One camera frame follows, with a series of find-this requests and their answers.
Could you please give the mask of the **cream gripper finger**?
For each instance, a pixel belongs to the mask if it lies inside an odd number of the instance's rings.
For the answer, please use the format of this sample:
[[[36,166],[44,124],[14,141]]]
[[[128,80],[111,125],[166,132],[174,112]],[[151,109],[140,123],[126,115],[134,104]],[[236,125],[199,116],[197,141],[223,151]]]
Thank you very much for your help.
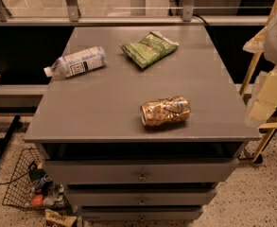
[[[277,66],[256,78],[247,105],[245,122],[249,126],[266,123],[277,109]]]
[[[250,53],[260,53],[264,51],[264,41],[267,32],[267,26],[257,32],[251,39],[245,42],[243,50]]]

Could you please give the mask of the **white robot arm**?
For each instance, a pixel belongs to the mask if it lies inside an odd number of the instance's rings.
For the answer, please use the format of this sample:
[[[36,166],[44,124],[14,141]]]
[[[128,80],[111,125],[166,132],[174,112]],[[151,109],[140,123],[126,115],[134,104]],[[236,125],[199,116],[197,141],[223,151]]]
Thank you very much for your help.
[[[262,52],[265,60],[274,64],[271,71],[261,71],[256,77],[247,106],[246,123],[259,127],[277,109],[277,13],[267,26],[244,44],[243,49]]]

